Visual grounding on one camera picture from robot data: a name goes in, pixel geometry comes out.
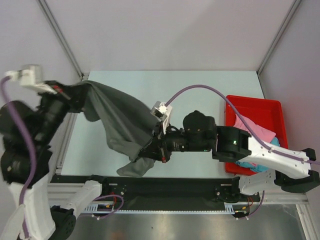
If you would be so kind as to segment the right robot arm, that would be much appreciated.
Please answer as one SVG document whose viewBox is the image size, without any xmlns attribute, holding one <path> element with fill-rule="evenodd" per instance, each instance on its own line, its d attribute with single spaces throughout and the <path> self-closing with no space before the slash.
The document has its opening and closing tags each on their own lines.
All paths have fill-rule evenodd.
<svg viewBox="0 0 320 240">
<path fill-rule="evenodd" d="M 182 129 L 158 122 L 138 155 L 167 163 L 173 152 L 210 152 L 212 159 L 223 163 L 248 162 L 267 167 L 265 172 L 241 176 L 230 188 L 237 201 L 272 188 L 304 194 L 320 185 L 320 174 L 311 169 L 312 149 L 294 151 L 258 140 L 245 130 L 218 126 L 213 117 L 197 110 L 183 119 Z"/>
</svg>

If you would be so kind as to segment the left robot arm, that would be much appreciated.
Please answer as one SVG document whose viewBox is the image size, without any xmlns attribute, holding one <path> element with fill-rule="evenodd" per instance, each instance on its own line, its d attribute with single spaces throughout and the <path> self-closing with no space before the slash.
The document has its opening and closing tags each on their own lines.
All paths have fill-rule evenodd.
<svg viewBox="0 0 320 240">
<path fill-rule="evenodd" d="M 7 100 L 0 110 L 0 169 L 16 203 L 3 240 L 66 240 L 85 208 L 111 193 L 104 177 L 92 175 L 66 203 L 49 205 L 50 141 L 68 113 L 84 111 L 89 88 L 47 81 L 35 90 L 41 96 L 36 110 L 18 100 Z"/>
</svg>

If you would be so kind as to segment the dark grey t shirt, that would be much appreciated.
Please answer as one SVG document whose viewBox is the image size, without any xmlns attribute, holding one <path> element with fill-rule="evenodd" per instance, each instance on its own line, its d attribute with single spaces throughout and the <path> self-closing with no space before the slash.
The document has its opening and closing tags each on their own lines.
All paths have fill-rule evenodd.
<svg viewBox="0 0 320 240">
<path fill-rule="evenodd" d="M 117 170 L 117 174 L 142 177 L 154 167 L 155 161 L 138 154 L 151 139 L 157 118 L 151 115 L 150 108 L 143 102 L 125 92 L 89 80 L 81 84 L 87 88 L 85 118 L 90 122 L 100 120 L 108 147 L 130 160 Z"/>
</svg>

